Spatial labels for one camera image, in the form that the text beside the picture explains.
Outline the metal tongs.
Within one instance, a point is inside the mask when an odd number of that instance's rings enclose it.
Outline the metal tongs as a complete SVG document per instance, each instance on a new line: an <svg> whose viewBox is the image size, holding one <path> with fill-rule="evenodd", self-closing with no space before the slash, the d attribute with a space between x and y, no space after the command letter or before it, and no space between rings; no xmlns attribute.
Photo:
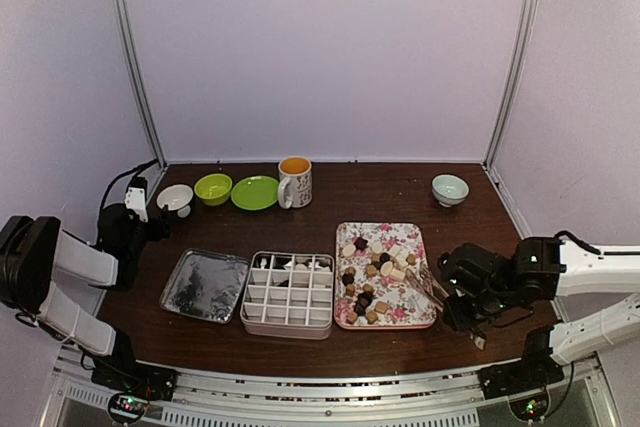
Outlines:
<svg viewBox="0 0 640 427"><path fill-rule="evenodd" d="M442 322L453 331L465 333L475 347L481 351L485 349L486 335L474 324L473 320L463 312L462 298L457 294L449 294L436 279L425 270L414 274L406 272L408 283L426 297L441 314Z"/></svg>

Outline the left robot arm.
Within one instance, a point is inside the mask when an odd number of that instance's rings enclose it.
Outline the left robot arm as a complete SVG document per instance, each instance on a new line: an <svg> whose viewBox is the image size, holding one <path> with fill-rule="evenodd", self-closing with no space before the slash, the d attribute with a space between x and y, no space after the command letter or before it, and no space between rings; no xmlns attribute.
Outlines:
<svg viewBox="0 0 640 427"><path fill-rule="evenodd" d="M28 325L108 357L106 376L121 390L133 391L143 383L144 371L117 352L130 349L126 335L89 313L57 280L68 276L99 290L131 290L146 245L170 235L169 215L163 210L143 220L125 205L112 204L99 215L98 233L92 245L65 230L57 217L9 217L1 227L1 303Z"/></svg>

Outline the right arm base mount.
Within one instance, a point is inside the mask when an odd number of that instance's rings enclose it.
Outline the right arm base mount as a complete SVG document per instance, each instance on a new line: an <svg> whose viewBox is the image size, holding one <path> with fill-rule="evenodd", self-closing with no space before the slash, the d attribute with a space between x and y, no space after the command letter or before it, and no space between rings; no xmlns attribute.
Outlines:
<svg viewBox="0 0 640 427"><path fill-rule="evenodd" d="M506 397L511 414L532 425L553 412L549 387L564 380L563 367L551 357L553 327L530 332L519 360L494 364L477 372L485 400Z"/></svg>

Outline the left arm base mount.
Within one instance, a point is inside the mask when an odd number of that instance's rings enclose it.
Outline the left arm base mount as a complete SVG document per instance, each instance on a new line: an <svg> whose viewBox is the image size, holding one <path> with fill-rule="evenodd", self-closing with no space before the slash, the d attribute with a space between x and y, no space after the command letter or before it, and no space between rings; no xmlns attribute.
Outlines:
<svg viewBox="0 0 640 427"><path fill-rule="evenodd" d="M140 421L154 401L170 401L176 388L174 369L144 364L136 359L130 338L116 331L114 346L105 356L91 354L91 381L113 391L107 413L119 425Z"/></svg>

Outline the pink bunny tin lid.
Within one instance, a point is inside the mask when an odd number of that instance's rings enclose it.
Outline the pink bunny tin lid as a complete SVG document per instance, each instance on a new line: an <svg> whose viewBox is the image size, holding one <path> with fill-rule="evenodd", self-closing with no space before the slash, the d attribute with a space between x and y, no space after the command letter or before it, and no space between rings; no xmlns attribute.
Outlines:
<svg viewBox="0 0 640 427"><path fill-rule="evenodd" d="M246 258L187 249L176 263L159 305L185 317L228 324L244 291L249 268Z"/></svg>

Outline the pink tin box with dividers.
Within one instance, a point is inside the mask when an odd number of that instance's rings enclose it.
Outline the pink tin box with dividers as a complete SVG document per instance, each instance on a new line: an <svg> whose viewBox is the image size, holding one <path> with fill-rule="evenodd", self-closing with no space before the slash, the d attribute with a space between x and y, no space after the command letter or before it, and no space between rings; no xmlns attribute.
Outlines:
<svg viewBox="0 0 640 427"><path fill-rule="evenodd" d="M261 259L273 257L270 269ZM308 271L296 271L296 263ZM247 333L257 336L320 341L333 324L334 259L329 254L259 251L249 268L240 318ZM289 287L277 287L289 279Z"/></svg>

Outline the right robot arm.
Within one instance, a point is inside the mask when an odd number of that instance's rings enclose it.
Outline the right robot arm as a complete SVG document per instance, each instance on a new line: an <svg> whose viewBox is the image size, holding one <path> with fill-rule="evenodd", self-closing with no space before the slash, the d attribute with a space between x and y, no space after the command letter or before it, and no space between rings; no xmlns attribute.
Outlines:
<svg viewBox="0 0 640 427"><path fill-rule="evenodd" d="M587 293L622 293L624 299L576 321L528 334L523 359L513 366L519 387L535 387L551 363L568 365L639 333L639 249L593 246L569 231L522 239L512 256L465 243L438 260L442 280L454 288L444 300L443 321L476 334L513 308L529 308Z"/></svg>

